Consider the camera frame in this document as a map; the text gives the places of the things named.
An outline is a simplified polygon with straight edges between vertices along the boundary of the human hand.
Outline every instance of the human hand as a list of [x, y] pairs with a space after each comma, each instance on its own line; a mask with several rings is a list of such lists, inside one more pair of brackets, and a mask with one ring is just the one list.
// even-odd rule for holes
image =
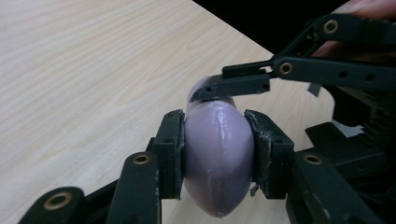
[[[396, 0], [350, 0], [333, 13], [347, 13], [369, 19], [396, 20]], [[396, 60], [396, 50], [370, 45], [327, 41], [313, 56], [322, 58], [335, 57], [371, 63], [389, 63]]]

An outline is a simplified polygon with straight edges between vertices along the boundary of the wooden table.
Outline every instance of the wooden table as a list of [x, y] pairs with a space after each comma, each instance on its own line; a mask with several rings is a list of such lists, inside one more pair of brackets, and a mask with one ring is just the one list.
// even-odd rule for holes
[[[271, 56], [188, 0], [0, 1], [0, 223], [17, 223], [52, 189], [87, 195], [118, 179], [199, 79]], [[311, 146], [305, 128], [332, 119], [330, 94], [307, 86], [274, 79], [270, 92], [234, 99], [270, 116], [299, 150]], [[180, 201], [163, 200], [163, 223], [289, 219], [285, 201], [261, 193], [210, 217], [183, 189]]]

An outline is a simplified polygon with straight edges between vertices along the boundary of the purple foam ball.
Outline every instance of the purple foam ball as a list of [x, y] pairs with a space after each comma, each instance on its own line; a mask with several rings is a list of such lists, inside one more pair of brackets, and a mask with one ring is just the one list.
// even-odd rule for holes
[[[204, 81], [191, 89], [188, 99]], [[184, 186], [210, 216], [227, 216], [245, 198], [253, 152], [253, 133], [233, 98], [187, 104]]]

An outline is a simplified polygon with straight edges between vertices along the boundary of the dark background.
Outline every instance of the dark background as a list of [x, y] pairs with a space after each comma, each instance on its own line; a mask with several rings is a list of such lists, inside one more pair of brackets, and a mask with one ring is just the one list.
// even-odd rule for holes
[[280, 51], [315, 17], [332, 13], [346, 0], [193, 0], [272, 53]]

